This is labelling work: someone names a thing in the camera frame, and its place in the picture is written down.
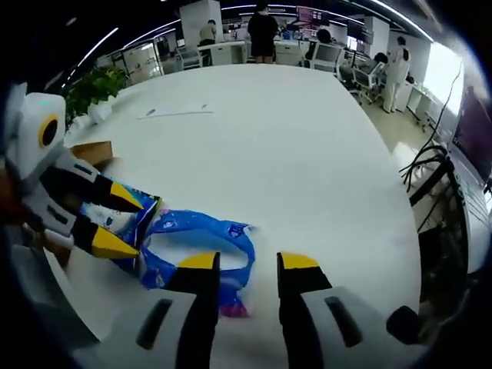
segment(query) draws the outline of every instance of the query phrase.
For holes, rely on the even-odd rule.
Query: window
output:
[[[347,46],[350,50],[357,51],[357,39],[347,36]]]
[[[441,103],[445,103],[453,91],[447,107],[457,115],[460,110],[463,94],[463,65],[462,58],[452,50],[437,42],[430,46],[429,62],[425,72],[424,87]]]

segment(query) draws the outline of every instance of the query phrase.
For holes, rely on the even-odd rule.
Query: black cable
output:
[[[435,157],[431,158],[431,159],[427,159],[427,160],[423,160],[423,161],[418,161],[417,163],[414,163],[414,165],[412,166],[412,168],[410,170],[408,170],[407,174],[405,175],[405,179],[404,179],[404,184],[407,183],[408,181],[408,186],[407,186],[407,192],[410,192],[410,188],[411,188],[411,185],[412,185],[412,174],[414,172],[414,169],[417,168],[420,164],[419,163],[430,163],[430,162],[437,162],[437,163],[440,163],[440,164],[443,164],[445,161],[444,159],[444,156],[439,156],[439,155],[436,155]]]
[[[431,217],[432,213],[434,212],[434,209],[437,207],[437,205],[440,203],[441,200],[445,199],[446,198],[446,191],[448,190],[448,188],[450,188],[451,185],[449,184],[443,191],[442,194],[440,194],[439,198],[436,200],[436,202],[434,202],[434,204],[430,207],[430,210],[429,210],[429,213],[426,215],[426,217],[424,218],[424,220],[422,221],[421,225],[419,226],[419,228],[417,229],[417,233],[421,231],[422,227],[427,223],[427,221],[429,220],[429,218]]]
[[[449,165],[447,162],[442,161],[435,171],[429,176],[429,178],[410,196],[410,205],[414,206],[418,203],[424,196],[431,192],[437,183],[442,179],[443,176],[448,172]]]
[[[413,164],[415,164],[415,162],[417,161],[417,159],[424,153],[424,152],[427,152],[429,150],[439,150],[442,152],[442,154],[445,156],[447,155],[447,151],[445,148],[443,148],[442,146],[440,145],[432,145],[432,146],[429,146],[428,148],[425,148],[425,147],[422,147],[419,152],[415,155],[415,158],[414,160],[409,164],[407,165],[406,167],[402,168],[399,170],[399,172],[401,173],[402,171],[404,171],[405,169],[411,167]]]
[[[427,164],[427,163],[431,163],[433,161],[436,161],[439,157],[436,155],[436,156],[433,156],[432,158],[428,158],[428,159],[425,159],[425,160],[421,160],[421,161],[417,161],[414,166],[415,168],[416,167],[420,167],[421,165],[424,165],[424,164]],[[401,175],[401,177],[406,177],[407,176],[407,172],[403,173]]]
[[[440,114],[439,114],[439,118],[437,120],[437,123],[436,123],[436,128],[434,129],[434,131],[432,132],[432,135],[430,135],[429,139],[427,140],[427,142],[424,144],[424,146],[422,146],[422,148],[419,150],[419,152],[417,153],[417,155],[415,156],[414,160],[405,168],[410,168],[412,165],[415,164],[415,162],[417,161],[418,157],[421,156],[424,152],[428,151],[429,148],[426,148],[427,145],[429,145],[429,143],[432,141],[432,138],[434,138],[434,135],[436,134],[437,132],[437,129],[439,128],[439,125],[440,125],[440,121],[441,119],[443,118],[443,114],[444,114],[444,111],[446,110],[446,107],[447,107],[447,104],[449,103],[450,99],[451,99],[451,95],[453,93],[453,88],[454,88],[454,83],[456,82],[456,80],[458,79],[458,77],[460,76],[461,74],[461,66],[462,66],[463,63],[460,64],[460,69],[458,71],[458,74],[456,75],[456,77],[454,77],[454,80],[453,82],[451,83],[451,89],[449,91],[449,95],[447,96],[447,100],[446,102],[444,103],[443,105],[443,108],[440,110]],[[442,148],[441,146],[439,145],[433,145],[431,147],[440,147],[441,150],[444,150],[444,148]]]

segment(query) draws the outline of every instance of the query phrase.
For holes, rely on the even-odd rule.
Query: potted plant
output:
[[[126,85],[125,71],[114,66],[95,68],[68,89],[67,127],[77,117],[88,115],[90,120],[101,124],[111,114],[110,96],[116,97]]]

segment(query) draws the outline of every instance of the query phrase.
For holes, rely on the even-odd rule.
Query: person in white clothes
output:
[[[217,27],[215,20],[211,19],[200,30],[200,43],[198,46],[208,46],[215,43],[215,36],[217,35]]]
[[[405,82],[410,69],[411,57],[406,48],[407,41],[403,37],[399,37],[397,42],[397,49],[389,54],[389,65],[386,70],[383,109],[387,113],[393,113],[396,110],[398,91]]]

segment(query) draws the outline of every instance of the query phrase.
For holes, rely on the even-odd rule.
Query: blue packaging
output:
[[[84,203],[81,206],[80,212],[89,217],[97,225],[109,230],[138,250],[145,236],[145,231],[161,204],[161,198],[139,191],[126,184],[121,185],[141,204],[142,209],[140,211],[136,213],[122,213],[101,205]],[[117,259],[113,260],[113,262],[124,271],[132,274],[135,272],[135,259]]]
[[[251,268],[254,263],[254,246],[244,233],[251,226],[235,221],[220,221],[203,213],[189,210],[162,210],[156,216],[147,231],[141,246],[141,282],[146,288],[163,288],[169,281],[177,266],[159,256],[159,250],[168,247],[162,238],[181,247],[178,242],[184,242],[193,247],[194,251],[203,248],[204,251],[220,251],[223,253],[236,248],[246,258],[242,268],[223,269],[220,273],[219,308],[224,316],[246,317],[248,311],[239,294],[248,284]]]

